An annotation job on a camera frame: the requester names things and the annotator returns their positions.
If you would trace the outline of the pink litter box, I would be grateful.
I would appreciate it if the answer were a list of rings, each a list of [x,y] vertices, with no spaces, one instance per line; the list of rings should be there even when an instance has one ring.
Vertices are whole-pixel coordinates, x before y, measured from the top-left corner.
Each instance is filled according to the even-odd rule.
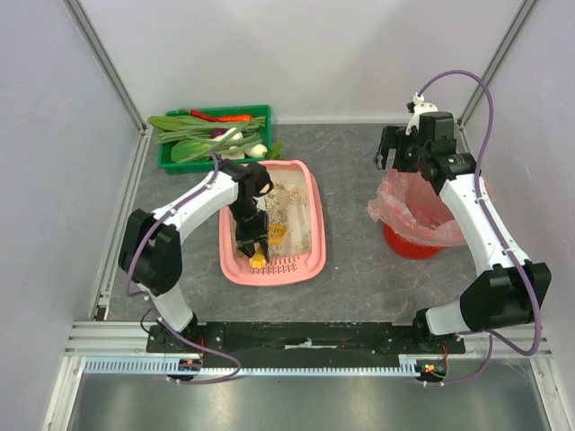
[[[284,286],[317,276],[326,261],[323,206],[314,175],[300,161],[265,161],[275,183],[293,184],[307,190],[310,204],[311,250],[286,258],[275,258],[262,269],[252,269],[234,241],[234,220],[228,208],[219,215],[220,267],[226,278],[243,286]]]

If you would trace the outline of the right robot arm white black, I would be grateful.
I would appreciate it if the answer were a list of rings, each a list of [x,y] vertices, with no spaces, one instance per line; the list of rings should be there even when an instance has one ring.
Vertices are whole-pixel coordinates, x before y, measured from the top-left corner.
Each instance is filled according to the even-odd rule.
[[[477,278],[450,304],[418,311],[423,332],[445,336],[490,332],[532,323],[541,339],[541,313],[552,280],[544,263],[534,263],[513,241],[487,192],[479,164],[456,150],[452,114],[416,114],[406,126],[386,126],[375,161],[385,166],[394,153],[398,172],[418,173],[447,206],[472,253]]]

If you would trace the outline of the yellow litter scoop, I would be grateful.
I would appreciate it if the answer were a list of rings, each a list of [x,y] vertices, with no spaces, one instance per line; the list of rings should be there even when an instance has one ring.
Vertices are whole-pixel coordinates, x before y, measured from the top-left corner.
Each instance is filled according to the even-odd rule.
[[[271,223],[269,225],[268,230],[268,243],[270,246],[279,246],[287,233],[287,227],[283,224],[275,224]],[[256,262],[256,252],[255,254],[249,259],[250,267],[252,269],[262,269],[265,268],[266,265],[269,263],[257,263]]]

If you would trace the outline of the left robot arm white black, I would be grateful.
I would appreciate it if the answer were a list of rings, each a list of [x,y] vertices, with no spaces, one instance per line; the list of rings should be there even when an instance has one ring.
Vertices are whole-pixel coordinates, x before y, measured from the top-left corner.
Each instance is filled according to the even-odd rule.
[[[214,170],[197,186],[153,212],[134,210],[128,217],[119,251],[119,268],[137,291],[151,300],[165,328],[182,334],[197,318],[186,304],[179,281],[181,246],[213,214],[228,207],[235,223],[236,248],[265,267],[269,254],[269,217],[264,197],[274,184],[261,163],[246,165],[217,158]]]

